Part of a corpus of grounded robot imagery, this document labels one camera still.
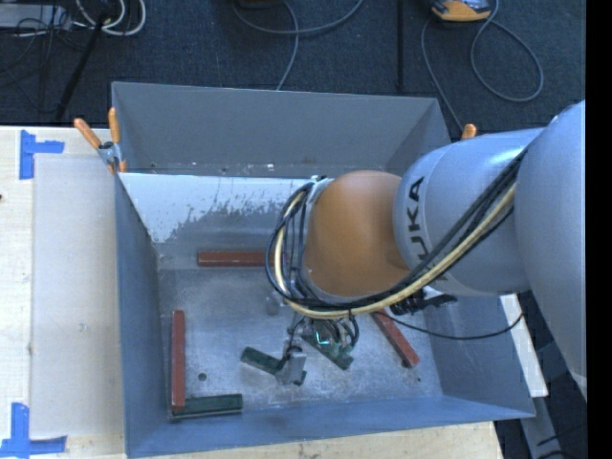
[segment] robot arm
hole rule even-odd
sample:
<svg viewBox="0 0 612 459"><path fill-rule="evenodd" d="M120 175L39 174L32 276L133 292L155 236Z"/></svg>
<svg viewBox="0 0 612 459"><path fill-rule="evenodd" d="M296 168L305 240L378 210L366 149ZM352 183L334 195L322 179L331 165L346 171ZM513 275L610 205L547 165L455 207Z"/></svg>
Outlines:
<svg viewBox="0 0 612 459"><path fill-rule="evenodd" d="M586 398L584 105L545 128L434 150L403 178L313 179L283 209L269 279L313 320L393 308L426 286L461 296L531 290Z"/></svg>

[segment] orange peg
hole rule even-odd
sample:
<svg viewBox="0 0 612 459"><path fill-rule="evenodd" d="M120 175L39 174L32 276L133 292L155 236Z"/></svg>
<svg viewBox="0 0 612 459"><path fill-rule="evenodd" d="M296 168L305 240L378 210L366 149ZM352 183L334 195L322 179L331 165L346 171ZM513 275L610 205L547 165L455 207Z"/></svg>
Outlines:
<svg viewBox="0 0 612 459"><path fill-rule="evenodd" d="M466 124L466 127L463 128L463 133L461 133L461 140L468 140L469 138L473 138L476 136L477 129L473 124Z"/></svg>
<svg viewBox="0 0 612 459"><path fill-rule="evenodd" d="M111 130L113 142L120 142L121 133L119 130L119 121L117 120L117 109L115 109L115 107L111 107L108 111L108 125Z"/></svg>
<svg viewBox="0 0 612 459"><path fill-rule="evenodd" d="M87 142L91 144L95 149L98 149L98 147L102 144L100 138L96 136L96 133L92 130L91 127L89 127L89 124L83 119L75 119L75 128L80 131L80 134L83 135L83 138L85 138L85 140L87 140Z"/></svg>

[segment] gray bin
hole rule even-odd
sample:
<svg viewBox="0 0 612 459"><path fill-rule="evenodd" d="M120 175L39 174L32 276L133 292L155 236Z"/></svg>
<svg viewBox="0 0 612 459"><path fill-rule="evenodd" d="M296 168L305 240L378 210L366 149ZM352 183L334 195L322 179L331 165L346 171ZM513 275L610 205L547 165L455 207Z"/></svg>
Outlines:
<svg viewBox="0 0 612 459"><path fill-rule="evenodd" d="M291 322L287 307L266 313L263 269L196 265L198 251L263 251L282 203L312 175L402 175L448 144L435 99L119 82L112 101L128 164L115 191L129 457L535 415L510 333L402 328L421 358L407 369L368 315L348 370L307 348L304 384L278 384L240 361L247 345L280 357ZM187 396L241 393L241 413L169 421L175 309L186 313ZM508 324L495 296L403 319L457 336Z"/></svg>

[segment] wooden table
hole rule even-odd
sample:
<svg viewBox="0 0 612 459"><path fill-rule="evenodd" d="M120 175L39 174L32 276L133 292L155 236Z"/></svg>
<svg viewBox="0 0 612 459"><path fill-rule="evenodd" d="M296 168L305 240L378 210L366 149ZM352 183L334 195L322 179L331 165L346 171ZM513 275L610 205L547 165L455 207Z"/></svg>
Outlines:
<svg viewBox="0 0 612 459"><path fill-rule="evenodd" d="M33 320L33 203L36 176L19 180L20 132L28 130L38 142L64 142L62 158L98 158L95 150L73 128L0 127L0 439L11 435L11 403L31 405L32 361L37 351L32 349ZM110 139L107 130L97 130L103 141ZM40 158L44 153L34 156ZM99 169L110 175L101 161ZM87 356L74 355L74 359ZM105 401L103 396L92 399ZM71 413L67 400L65 413ZM32 415L37 410L32 407ZM62 424L62 416L54 416ZM125 457L121 428L107 430L99 427L87 435L71 432L63 453L40 457L57 458L114 458ZM31 433L31 439L40 439ZM186 458L440 458L470 459L502 458L503 454L493 423L440 426L399 432L368 434L339 439L296 442L253 448L229 449L212 452L182 454Z"/></svg>

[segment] bin floor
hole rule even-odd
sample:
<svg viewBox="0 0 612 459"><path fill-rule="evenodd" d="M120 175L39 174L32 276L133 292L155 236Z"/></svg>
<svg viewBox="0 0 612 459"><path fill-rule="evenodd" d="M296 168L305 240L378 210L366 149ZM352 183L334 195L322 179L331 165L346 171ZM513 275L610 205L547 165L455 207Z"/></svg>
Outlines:
<svg viewBox="0 0 612 459"><path fill-rule="evenodd" d="M158 274L167 378L172 311L186 315L187 398L242 393L248 410L442 394L429 336L401 327L421 358L415 367L403 367L370 315L357 316L361 334L346 371L303 342L308 354L304 384L279 384L274 376L240 361L247 346L280 359L293 319L287 306L277 315L266 313L265 298L273 289L263 268L162 269ZM403 319L426 326L421 315Z"/></svg>

